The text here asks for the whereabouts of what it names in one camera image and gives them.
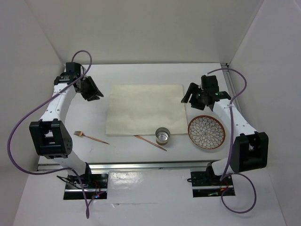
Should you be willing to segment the aluminium rail right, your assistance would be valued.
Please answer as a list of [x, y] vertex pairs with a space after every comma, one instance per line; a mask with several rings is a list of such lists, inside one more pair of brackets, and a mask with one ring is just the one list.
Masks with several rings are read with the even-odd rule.
[[223, 71], [223, 75], [224, 75], [224, 78], [225, 78], [225, 81], [227, 84], [229, 94], [231, 97], [234, 97], [236, 95], [236, 91], [234, 88], [234, 84], [233, 84], [233, 80], [232, 80], [232, 76], [231, 76], [231, 71], [229, 70], [229, 66], [228, 66], [228, 64], [222, 63], [221, 68]]

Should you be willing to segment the aluminium rail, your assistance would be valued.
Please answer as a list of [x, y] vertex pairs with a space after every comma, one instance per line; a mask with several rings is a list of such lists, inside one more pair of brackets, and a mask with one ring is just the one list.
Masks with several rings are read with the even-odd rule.
[[234, 88], [234, 84], [233, 84], [233, 80], [232, 80], [232, 76], [231, 76], [231, 71], [229, 70], [229, 66], [228, 66], [228, 64], [222, 63], [221, 68], [223, 71], [223, 75], [224, 75], [224, 78], [225, 78], [225, 81], [227, 84], [229, 94], [231, 97], [234, 97], [236, 95], [236, 91]]
[[151, 169], [192, 169], [206, 168], [213, 161], [162, 161], [162, 162], [114, 162], [114, 163], [90, 163], [93, 171], [105, 170], [151, 170]]

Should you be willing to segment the copper knife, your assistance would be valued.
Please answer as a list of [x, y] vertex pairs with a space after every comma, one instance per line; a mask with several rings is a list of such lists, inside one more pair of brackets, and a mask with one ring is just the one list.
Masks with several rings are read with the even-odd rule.
[[157, 144], [155, 144], [155, 143], [153, 143], [153, 142], [151, 142], [151, 141], [149, 141], [149, 140], [143, 138], [142, 136], [134, 135], [134, 137], [135, 137], [135, 138], [138, 138], [138, 139], [140, 139], [140, 140], [143, 140], [143, 141], [145, 141], [145, 142], [147, 142], [147, 143], [149, 143], [149, 144], [151, 144], [151, 145], [153, 145], [153, 146], [155, 146], [155, 147], [157, 147], [157, 148], [159, 148], [159, 149], [161, 149], [161, 150], [167, 152], [167, 150], [166, 150], [165, 148], [163, 148], [163, 147], [161, 147], [161, 146], [159, 146], [159, 145], [157, 145]]

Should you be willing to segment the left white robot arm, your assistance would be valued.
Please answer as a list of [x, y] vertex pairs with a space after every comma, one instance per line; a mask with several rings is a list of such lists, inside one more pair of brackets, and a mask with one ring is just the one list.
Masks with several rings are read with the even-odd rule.
[[82, 74], [81, 64], [67, 62], [65, 72], [54, 81], [54, 99], [49, 102], [42, 117], [30, 123], [29, 131], [39, 156], [69, 168], [70, 177], [81, 187], [87, 188], [93, 182], [91, 169], [73, 151], [73, 141], [64, 124], [71, 101], [77, 93], [86, 101], [103, 97], [92, 77], [80, 78]]

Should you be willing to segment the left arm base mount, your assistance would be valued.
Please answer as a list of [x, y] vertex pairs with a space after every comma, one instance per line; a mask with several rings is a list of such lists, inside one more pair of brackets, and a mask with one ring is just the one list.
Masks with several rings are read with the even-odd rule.
[[[65, 183], [64, 200], [83, 200], [82, 188], [77, 179], [68, 175], [67, 177], [57, 176], [58, 179]], [[89, 183], [83, 183], [85, 194], [88, 200], [107, 199], [108, 173], [92, 174]]]

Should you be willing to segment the floral patterned plate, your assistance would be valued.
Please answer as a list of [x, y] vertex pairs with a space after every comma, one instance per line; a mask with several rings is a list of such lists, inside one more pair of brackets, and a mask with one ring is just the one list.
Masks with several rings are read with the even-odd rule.
[[226, 130], [216, 118], [200, 115], [189, 122], [188, 136], [197, 147], [213, 150], [223, 145]]

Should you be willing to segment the cream cloth napkin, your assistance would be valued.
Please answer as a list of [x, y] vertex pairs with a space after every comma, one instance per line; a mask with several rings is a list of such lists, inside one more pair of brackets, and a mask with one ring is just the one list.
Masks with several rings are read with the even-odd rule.
[[151, 136], [158, 128], [187, 133], [182, 84], [113, 84], [106, 116], [108, 136]]

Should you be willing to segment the aluminium rail front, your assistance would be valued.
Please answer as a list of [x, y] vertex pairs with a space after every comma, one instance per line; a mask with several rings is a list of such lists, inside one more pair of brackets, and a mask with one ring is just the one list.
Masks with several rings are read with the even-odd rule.
[[192, 169], [206, 168], [213, 161], [162, 161], [162, 162], [114, 162], [114, 163], [90, 163], [93, 171], [105, 170], [151, 170], [151, 169]]

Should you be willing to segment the silver metal cup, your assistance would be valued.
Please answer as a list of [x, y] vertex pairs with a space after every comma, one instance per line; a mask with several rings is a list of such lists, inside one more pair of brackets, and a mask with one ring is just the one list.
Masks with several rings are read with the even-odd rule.
[[165, 127], [160, 127], [156, 130], [155, 137], [158, 145], [166, 145], [170, 138], [170, 131]]

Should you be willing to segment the copper fork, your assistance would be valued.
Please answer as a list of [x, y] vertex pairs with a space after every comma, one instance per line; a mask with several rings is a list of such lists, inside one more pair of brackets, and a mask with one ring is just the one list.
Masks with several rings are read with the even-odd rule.
[[91, 140], [94, 140], [94, 141], [97, 141], [97, 142], [100, 142], [100, 143], [109, 145], [108, 142], [102, 141], [102, 140], [100, 140], [100, 139], [97, 139], [97, 138], [94, 138], [94, 137], [91, 137], [91, 136], [87, 136], [87, 135], [86, 135], [84, 132], [82, 132], [82, 131], [75, 131], [73, 134], [76, 135], [76, 136], [78, 136], [78, 137], [86, 137], [86, 138], [88, 138], [88, 139], [91, 139]]

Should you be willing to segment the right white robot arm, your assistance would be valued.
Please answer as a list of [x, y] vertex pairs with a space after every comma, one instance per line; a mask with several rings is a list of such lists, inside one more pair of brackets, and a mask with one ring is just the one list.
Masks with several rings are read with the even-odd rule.
[[213, 162], [205, 173], [205, 179], [211, 185], [230, 174], [265, 168], [268, 163], [268, 135], [253, 128], [233, 105], [233, 101], [226, 91], [219, 90], [214, 75], [203, 75], [200, 85], [191, 83], [181, 100], [199, 110], [209, 107], [231, 132], [228, 157]]

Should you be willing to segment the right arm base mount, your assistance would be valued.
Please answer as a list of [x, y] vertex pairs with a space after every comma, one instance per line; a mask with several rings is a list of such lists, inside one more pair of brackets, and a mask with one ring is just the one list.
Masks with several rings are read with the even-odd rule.
[[231, 176], [220, 181], [219, 176], [209, 178], [204, 171], [192, 171], [187, 182], [192, 185], [193, 197], [218, 197], [223, 192], [225, 196], [235, 196], [235, 189]]

